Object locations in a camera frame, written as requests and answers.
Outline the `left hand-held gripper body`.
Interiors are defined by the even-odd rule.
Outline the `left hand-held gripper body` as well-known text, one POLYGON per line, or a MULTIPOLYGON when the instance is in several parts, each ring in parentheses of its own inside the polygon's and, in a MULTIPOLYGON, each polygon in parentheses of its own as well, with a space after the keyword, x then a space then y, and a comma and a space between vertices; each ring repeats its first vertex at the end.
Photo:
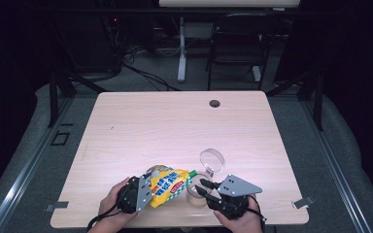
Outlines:
POLYGON ((144 176, 132 177, 119 191, 117 207, 123 213, 141 212, 153 199, 153 192, 144 176))

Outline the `grey metal bracket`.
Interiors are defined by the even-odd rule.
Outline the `grey metal bracket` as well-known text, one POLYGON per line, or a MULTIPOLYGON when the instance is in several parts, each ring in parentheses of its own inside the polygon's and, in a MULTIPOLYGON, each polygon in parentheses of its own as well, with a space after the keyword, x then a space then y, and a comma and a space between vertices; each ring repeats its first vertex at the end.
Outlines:
POLYGON ((293 201, 291 205, 295 209, 309 208, 312 204, 315 203, 315 199, 312 196, 308 196, 297 201, 293 201))
POLYGON ((56 209, 66 209, 68 207, 69 202, 68 201, 58 201, 54 202, 52 204, 48 204, 45 208, 45 212, 52 213, 56 209))

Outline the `black metal stand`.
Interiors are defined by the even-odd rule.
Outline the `black metal stand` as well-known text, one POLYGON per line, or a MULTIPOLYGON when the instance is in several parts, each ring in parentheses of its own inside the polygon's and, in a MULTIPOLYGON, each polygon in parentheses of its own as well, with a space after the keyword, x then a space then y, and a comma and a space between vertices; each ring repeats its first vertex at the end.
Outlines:
POLYGON ((322 71, 312 70, 307 71, 293 80, 285 81, 278 87, 266 92, 266 95, 271 97, 279 94, 280 92, 290 88, 296 83, 302 82, 302 85, 297 93, 297 98, 300 101, 308 100, 312 93, 314 97, 313 121, 320 131, 322 128, 322 100, 323 100, 323 75, 322 71))
POLYGON ((58 93, 60 90, 62 94, 67 98, 74 98, 77 94, 77 90, 73 87, 72 81, 83 84, 89 89, 94 90, 97 93, 106 92, 106 89, 85 79, 83 76, 74 73, 67 69, 54 70, 50 77, 50 108, 51 118, 49 128, 53 127, 58 120, 58 93))

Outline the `person's left hand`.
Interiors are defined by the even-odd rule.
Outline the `person's left hand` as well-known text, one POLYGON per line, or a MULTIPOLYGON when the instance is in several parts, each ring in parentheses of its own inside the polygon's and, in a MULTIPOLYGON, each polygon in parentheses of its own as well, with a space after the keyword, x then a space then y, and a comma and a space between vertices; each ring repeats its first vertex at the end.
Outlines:
MULTIPOLYGON (((104 199, 102 199, 100 202, 100 207, 99 207, 100 214, 106 213, 117 203, 118 193, 128 183, 128 181, 129 181, 129 178, 126 178, 125 180, 115 184, 111 188, 108 195, 104 199)), ((117 222, 119 224, 122 224, 124 227, 128 222, 130 222, 136 216, 137 216, 137 213, 133 213, 133 214, 120 213, 114 216, 105 217, 99 222, 117 222)))

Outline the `black folding chair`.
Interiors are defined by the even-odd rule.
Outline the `black folding chair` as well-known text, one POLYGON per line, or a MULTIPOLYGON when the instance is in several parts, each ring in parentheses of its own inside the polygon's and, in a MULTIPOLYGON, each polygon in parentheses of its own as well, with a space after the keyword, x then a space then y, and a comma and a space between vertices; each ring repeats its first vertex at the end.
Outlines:
POLYGON ((220 17, 212 27, 206 70, 211 89, 213 65, 248 66, 259 70, 258 87, 263 83, 273 41, 281 21, 272 14, 232 13, 220 17))

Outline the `white desk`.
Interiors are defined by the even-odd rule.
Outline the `white desk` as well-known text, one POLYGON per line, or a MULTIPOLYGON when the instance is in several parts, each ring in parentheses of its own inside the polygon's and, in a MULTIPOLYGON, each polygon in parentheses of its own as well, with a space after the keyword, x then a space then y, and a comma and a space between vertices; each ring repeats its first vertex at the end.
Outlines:
MULTIPOLYGON (((301 0, 158 0, 159 7, 167 8, 297 8, 301 0)), ((186 37, 184 17, 180 19, 180 61, 178 82, 186 80, 186 37)))

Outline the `person's right hand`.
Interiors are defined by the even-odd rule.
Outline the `person's right hand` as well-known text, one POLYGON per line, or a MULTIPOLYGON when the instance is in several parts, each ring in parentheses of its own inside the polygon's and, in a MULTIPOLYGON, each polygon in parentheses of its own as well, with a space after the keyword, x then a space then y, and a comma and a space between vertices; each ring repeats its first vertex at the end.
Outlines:
POLYGON ((214 211, 214 215, 232 233, 263 233, 260 216, 253 212, 245 212, 235 220, 229 220, 219 211, 214 211))

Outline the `aluminium floor rail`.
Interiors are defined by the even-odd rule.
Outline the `aluminium floor rail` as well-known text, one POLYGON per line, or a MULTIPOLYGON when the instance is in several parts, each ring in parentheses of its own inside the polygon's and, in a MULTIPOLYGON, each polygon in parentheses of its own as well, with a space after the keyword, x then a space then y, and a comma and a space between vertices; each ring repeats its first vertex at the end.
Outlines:
POLYGON ((50 122, 50 104, 39 100, 35 112, 29 121, 17 150, 0 179, 0 233, 16 210, 19 201, 36 174, 44 151, 51 143, 60 121, 69 112, 74 100, 65 98, 61 101, 58 117, 52 127, 50 122))
POLYGON ((326 167, 337 187, 338 193, 344 203, 344 206, 350 216, 350 219, 356 229, 357 233, 373 233, 369 226, 359 203, 356 200, 356 196, 351 190, 351 187, 346 180, 346 177, 335 157, 335 154, 327 141, 327 138, 323 131, 320 131, 318 126, 314 122, 313 108, 308 102, 300 102, 301 108, 307 117, 310 127, 314 131, 314 134, 318 138, 320 145, 323 150, 323 159, 325 160, 326 167))

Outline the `black computer tower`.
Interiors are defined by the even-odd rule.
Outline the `black computer tower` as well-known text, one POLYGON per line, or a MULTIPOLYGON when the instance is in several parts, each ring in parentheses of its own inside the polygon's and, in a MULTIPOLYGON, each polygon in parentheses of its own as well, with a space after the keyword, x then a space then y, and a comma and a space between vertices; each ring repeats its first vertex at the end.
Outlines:
POLYGON ((78 72, 115 73, 119 70, 102 17, 59 15, 55 19, 78 72))

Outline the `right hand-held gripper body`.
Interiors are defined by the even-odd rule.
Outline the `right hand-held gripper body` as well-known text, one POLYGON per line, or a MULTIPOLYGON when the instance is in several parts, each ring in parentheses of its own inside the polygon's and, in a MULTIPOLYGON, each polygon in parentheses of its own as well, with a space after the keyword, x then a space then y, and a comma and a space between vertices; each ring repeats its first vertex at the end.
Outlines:
POLYGON ((253 212, 262 217, 259 211, 249 208, 249 197, 252 194, 262 192, 262 188, 244 181, 232 174, 219 183, 220 187, 215 189, 219 194, 216 201, 207 202, 211 210, 219 211, 229 220, 240 218, 246 211, 253 212))

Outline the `yellow pouch with green cap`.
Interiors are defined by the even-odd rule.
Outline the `yellow pouch with green cap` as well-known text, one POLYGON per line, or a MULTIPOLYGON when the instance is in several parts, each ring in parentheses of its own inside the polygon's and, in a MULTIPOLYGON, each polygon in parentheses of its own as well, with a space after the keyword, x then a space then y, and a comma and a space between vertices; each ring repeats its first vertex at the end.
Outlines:
POLYGON ((192 179, 197 172, 155 165, 146 172, 146 175, 149 188, 153 193, 150 205, 157 208, 180 195, 192 184, 192 179))

